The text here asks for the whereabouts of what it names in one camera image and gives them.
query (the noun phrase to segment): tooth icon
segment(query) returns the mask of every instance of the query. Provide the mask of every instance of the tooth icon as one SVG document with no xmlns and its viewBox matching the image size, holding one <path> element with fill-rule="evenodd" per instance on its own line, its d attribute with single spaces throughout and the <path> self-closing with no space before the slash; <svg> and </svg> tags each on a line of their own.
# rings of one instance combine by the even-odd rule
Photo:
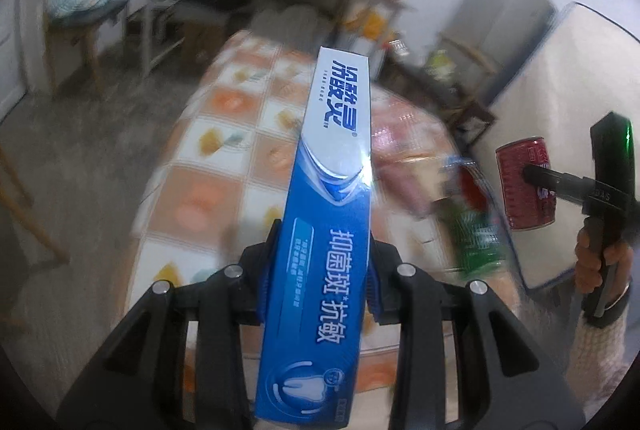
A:
<svg viewBox="0 0 640 430">
<path fill-rule="evenodd" d="M 326 394 L 326 385 L 322 376 L 309 378 L 289 378 L 284 381 L 282 391 L 288 396 L 297 397 L 306 401 L 323 402 Z"/>
</svg>

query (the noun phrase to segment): metal screw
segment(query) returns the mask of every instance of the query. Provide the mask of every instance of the metal screw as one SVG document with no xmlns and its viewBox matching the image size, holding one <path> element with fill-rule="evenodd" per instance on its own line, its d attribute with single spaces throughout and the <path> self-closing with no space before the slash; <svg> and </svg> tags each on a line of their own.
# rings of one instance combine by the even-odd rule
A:
<svg viewBox="0 0 640 430">
<path fill-rule="evenodd" d="M 415 267 L 412 266 L 411 264 L 400 264 L 400 266 L 398 266 L 396 268 L 396 271 L 398 272 L 398 275 L 400 275 L 400 276 L 413 276 L 413 275 L 415 275 Z"/>
<path fill-rule="evenodd" d="M 171 282 L 169 282 L 168 280 L 158 280 L 151 286 L 151 291 L 153 291 L 157 295 L 168 293 L 169 289 L 171 289 Z"/>
<path fill-rule="evenodd" d="M 476 293 L 477 295 L 483 295 L 489 290 L 487 284 L 485 284 L 482 280 L 474 280 L 471 284 L 469 284 L 469 289 L 471 289 L 471 291 L 473 293 Z"/>
<path fill-rule="evenodd" d="M 244 270 L 238 264 L 225 267 L 225 276 L 228 278 L 240 278 Z"/>
</svg>

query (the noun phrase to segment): bracelet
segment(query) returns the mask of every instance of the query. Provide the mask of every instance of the bracelet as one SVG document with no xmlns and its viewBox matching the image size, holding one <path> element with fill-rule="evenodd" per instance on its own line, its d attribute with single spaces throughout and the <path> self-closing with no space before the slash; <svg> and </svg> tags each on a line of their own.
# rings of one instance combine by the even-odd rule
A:
<svg viewBox="0 0 640 430">
<path fill-rule="evenodd" d="M 622 292 L 622 294 L 618 295 L 618 298 L 616 298 L 613 302 L 609 303 L 609 305 L 604 307 L 604 310 L 607 311 L 609 309 L 611 309 L 615 304 L 617 304 L 618 302 L 620 302 L 620 299 L 626 294 L 626 292 L 629 290 L 629 286 L 631 285 L 631 281 L 626 283 L 625 286 L 625 290 Z"/>
<path fill-rule="evenodd" d="M 605 307 L 605 310 L 600 318 L 595 316 L 584 315 L 584 318 L 588 325 L 603 329 L 616 322 L 625 312 L 626 306 L 629 304 L 629 297 L 633 289 L 633 280 L 630 280 L 625 287 L 624 292 L 618 298 L 616 298 L 610 305 Z"/>
</svg>

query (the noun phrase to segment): brand logo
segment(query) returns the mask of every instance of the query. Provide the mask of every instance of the brand logo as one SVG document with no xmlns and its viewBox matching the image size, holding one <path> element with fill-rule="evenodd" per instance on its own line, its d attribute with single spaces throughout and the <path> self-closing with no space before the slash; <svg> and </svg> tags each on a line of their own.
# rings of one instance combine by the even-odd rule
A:
<svg viewBox="0 0 640 430">
<path fill-rule="evenodd" d="M 324 127 L 329 128 L 329 123 L 333 122 L 357 136 L 358 69 L 333 60 L 331 70 Z"/>
</svg>

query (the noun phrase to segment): toothpaste box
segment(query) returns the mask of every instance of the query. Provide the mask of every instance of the toothpaste box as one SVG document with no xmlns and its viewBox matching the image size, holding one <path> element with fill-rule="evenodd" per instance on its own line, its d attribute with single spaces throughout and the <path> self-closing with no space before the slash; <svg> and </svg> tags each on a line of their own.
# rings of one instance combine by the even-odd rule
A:
<svg viewBox="0 0 640 430">
<path fill-rule="evenodd" d="M 369 259 L 369 65 L 321 48 L 271 268 L 255 415 L 349 421 Z"/>
</svg>

